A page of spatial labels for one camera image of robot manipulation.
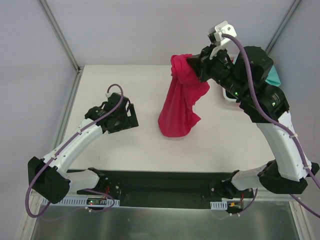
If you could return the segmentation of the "teal t shirt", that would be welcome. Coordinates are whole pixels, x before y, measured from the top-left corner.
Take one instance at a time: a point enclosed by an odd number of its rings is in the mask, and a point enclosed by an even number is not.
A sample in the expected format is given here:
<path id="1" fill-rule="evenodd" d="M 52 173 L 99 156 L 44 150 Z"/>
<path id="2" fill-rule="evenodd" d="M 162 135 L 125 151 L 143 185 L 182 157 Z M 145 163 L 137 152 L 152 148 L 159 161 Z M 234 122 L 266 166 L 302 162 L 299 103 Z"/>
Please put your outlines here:
<path id="1" fill-rule="evenodd" d="M 265 82 L 268 83 L 269 85 L 276 86 L 276 87 L 279 87 L 281 85 L 280 77 L 274 65 L 271 67 L 265 79 Z"/>

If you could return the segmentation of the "magenta t shirt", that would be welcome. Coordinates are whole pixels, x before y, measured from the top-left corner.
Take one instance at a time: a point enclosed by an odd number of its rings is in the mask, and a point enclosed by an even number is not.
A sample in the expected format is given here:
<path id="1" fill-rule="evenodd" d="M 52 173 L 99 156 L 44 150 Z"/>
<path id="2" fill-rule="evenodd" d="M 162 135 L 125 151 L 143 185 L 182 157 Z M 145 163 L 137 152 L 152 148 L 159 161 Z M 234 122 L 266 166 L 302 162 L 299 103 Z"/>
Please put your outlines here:
<path id="1" fill-rule="evenodd" d="M 193 68 L 187 63 L 189 54 L 172 55 L 171 82 L 157 123 L 160 132 L 168 138 L 188 135 L 201 120 L 193 106 L 210 89 L 207 82 L 200 82 Z"/>

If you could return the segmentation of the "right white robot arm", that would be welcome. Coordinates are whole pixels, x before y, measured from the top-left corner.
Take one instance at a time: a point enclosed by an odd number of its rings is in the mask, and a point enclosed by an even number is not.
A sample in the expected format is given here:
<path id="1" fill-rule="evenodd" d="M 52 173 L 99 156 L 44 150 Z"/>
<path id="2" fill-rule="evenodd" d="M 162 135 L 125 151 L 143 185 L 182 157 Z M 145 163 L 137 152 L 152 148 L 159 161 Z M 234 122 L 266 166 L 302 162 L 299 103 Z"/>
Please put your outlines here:
<path id="1" fill-rule="evenodd" d="M 224 49 L 210 58 L 211 50 L 211 46 L 203 48 L 200 54 L 188 57 L 187 63 L 200 82 L 212 79 L 236 99 L 239 107 L 263 133 L 275 158 L 255 169 L 234 171 L 229 178 L 213 186 L 215 193 L 222 198 L 232 199 L 244 190 L 263 187 L 274 194 L 302 194 L 308 185 L 306 178 L 309 173 L 294 142 L 295 131 L 289 104 L 279 87 L 266 82 L 273 60 L 260 47 L 244 48 L 260 107 L 272 120 L 288 130 L 270 123 L 258 112 L 249 91 L 243 56 L 239 54 L 232 62 Z"/>

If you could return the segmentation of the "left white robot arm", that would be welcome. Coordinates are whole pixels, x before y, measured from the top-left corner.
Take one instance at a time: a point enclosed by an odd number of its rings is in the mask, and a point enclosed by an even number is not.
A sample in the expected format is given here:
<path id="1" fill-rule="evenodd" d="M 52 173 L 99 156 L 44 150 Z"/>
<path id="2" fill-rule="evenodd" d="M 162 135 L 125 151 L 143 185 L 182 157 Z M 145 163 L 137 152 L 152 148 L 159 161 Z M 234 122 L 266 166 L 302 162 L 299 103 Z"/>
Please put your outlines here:
<path id="1" fill-rule="evenodd" d="M 56 149 L 41 159 L 33 157 L 27 164 L 28 181 L 32 189 L 52 204 L 67 194 L 89 189 L 99 195 L 107 190 L 107 177 L 90 167 L 69 172 L 71 164 L 97 138 L 138 127 L 134 104 L 119 93 L 112 93 L 100 106 L 88 110 L 77 129 Z"/>

